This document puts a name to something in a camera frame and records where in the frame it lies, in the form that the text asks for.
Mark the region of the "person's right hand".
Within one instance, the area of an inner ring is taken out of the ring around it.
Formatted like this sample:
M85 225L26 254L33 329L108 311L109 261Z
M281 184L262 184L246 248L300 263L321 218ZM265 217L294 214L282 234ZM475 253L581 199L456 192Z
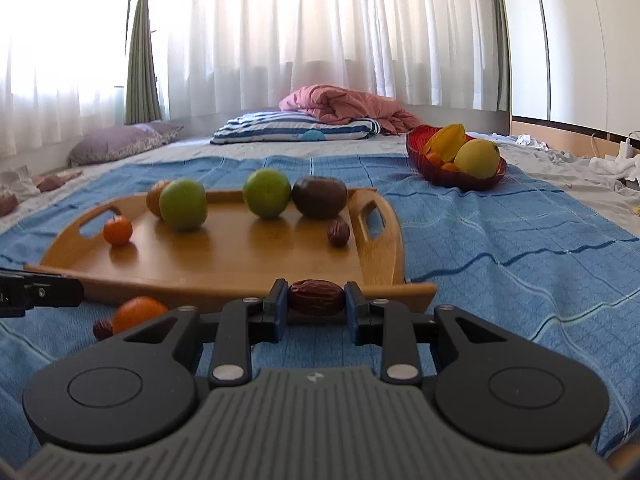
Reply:
M608 463L615 471L624 471L640 460L640 444L626 443L608 456Z

